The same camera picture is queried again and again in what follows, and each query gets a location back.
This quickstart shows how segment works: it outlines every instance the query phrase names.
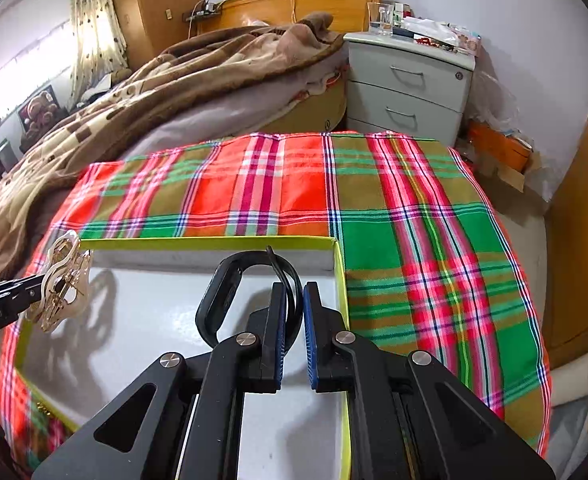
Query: metal screw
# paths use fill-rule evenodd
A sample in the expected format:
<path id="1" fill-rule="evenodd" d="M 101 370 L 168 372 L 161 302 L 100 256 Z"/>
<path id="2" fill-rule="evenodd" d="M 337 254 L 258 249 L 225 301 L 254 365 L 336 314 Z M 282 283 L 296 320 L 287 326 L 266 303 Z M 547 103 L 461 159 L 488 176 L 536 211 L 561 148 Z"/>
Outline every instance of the metal screw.
<path id="1" fill-rule="evenodd" d="M 236 336 L 236 342 L 240 346 L 250 346 L 256 343 L 256 336 L 251 332 L 243 332 Z"/>
<path id="2" fill-rule="evenodd" d="M 349 330 L 343 330 L 336 334 L 336 341 L 342 345 L 348 345 L 356 341 L 356 336 L 353 335 Z"/>
<path id="3" fill-rule="evenodd" d="M 427 366 L 431 362 L 431 355 L 423 350 L 418 350 L 411 355 L 411 360 L 417 365 Z"/>
<path id="4" fill-rule="evenodd" d="M 161 366 L 163 368 L 174 368 L 178 363 L 181 362 L 181 357 L 174 352 L 167 352 L 161 356 Z"/>

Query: wooden headboard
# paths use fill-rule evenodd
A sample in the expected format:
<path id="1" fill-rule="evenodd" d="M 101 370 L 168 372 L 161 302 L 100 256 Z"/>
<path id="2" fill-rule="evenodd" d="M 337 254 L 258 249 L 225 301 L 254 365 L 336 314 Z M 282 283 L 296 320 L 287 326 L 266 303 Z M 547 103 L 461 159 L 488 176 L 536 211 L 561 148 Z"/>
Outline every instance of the wooden headboard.
<path id="1" fill-rule="evenodd" d="M 226 0 L 221 15 L 198 23 L 199 34 L 219 28 L 241 27 L 250 20 L 262 20 L 270 25 L 292 22 L 292 2 L 296 20 L 315 10 L 325 10 L 333 15 L 331 30 L 356 32 L 367 30 L 368 2 L 380 0 Z"/>

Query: window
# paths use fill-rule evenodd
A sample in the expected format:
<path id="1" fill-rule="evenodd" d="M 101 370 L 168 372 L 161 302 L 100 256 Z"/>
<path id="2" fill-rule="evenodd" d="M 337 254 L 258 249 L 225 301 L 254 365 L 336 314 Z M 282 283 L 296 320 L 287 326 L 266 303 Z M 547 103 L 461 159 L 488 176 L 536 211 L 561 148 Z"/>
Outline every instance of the window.
<path id="1" fill-rule="evenodd" d="M 2 67 L 0 125 L 37 89 L 71 66 L 75 56 L 75 38 L 66 22 Z"/>

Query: brown blanket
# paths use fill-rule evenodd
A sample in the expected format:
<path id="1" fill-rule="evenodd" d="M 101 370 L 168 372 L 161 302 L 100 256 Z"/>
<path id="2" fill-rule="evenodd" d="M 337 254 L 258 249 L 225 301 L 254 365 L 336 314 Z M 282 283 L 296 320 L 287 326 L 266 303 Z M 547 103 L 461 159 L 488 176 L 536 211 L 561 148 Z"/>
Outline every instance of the brown blanket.
<path id="1" fill-rule="evenodd" d="M 0 182 L 0 280 L 21 265 L 39 204 L 71 189 L 89 164 L 115 160 L 176 114 L 235 89 L 301 70 L 336 52 L 330 14 L 283 27 L 217 30 L 168 48 L 106 98 L 63 120 Z"/>

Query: orange box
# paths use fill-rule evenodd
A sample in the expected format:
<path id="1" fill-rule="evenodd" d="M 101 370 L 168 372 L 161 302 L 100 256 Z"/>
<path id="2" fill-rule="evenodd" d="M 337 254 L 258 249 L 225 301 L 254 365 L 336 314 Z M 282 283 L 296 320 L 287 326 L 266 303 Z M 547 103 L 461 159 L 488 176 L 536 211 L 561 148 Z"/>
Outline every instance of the orange box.
<path id="1" fill-rule="evenodd" d="M 478 152 L 489 153 L 501 164 L 522 173 L 532 150 L 513 137 L 506 137 L 487 124 L 469 122 L 469 136 Z"/>

